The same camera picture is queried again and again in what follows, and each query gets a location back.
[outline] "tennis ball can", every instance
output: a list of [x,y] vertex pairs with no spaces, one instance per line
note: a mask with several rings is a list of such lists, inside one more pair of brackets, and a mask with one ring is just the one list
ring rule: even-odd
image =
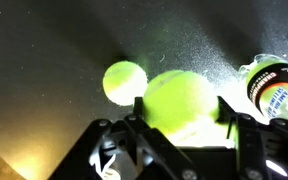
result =
[[247,96],[267,119],[288,119],[288,62],[272,54],[258,54],[239,69]]

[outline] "fuzzy tennis ball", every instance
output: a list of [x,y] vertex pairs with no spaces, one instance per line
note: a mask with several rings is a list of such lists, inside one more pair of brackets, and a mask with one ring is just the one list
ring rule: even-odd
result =
[[147,76],[137,64],[120,61],[106,70],[103,88],[112,102],[121,106],[132,105],[135,97],[144,95],[147,88]]
[[203,76],[172,70],[155,77],[143,96],[144,119],[172,143],[212,127],[219,117],[213,85]]

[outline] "can label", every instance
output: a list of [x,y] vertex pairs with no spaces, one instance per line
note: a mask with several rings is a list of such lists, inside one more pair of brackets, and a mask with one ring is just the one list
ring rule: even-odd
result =
[[247,95],[265,117],[288,119],[288,64],[273,64],[256,73]]

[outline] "tennis ball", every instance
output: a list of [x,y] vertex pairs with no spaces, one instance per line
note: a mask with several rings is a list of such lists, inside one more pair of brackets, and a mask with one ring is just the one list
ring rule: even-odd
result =
[[143,96],[144,120],[171,142],[209,127],[219,117],[213,85],[203,76],[172,70],[155,77]]
[[121,106],[132,105],[135,97],[144,95],[147,88],[146,73],[135,63],[117,62],[106,70],[103,88],[112,102]]

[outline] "gray floor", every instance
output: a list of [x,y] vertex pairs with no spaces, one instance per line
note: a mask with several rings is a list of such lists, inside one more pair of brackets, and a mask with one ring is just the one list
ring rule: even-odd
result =
[[204,74],[235,110],[256,116],[236,70],[263,52],[288,60],[288,1],[0,0],[0,155],[46,179],[92,120],[131,111],[101,84],[125,58],[149,79]]

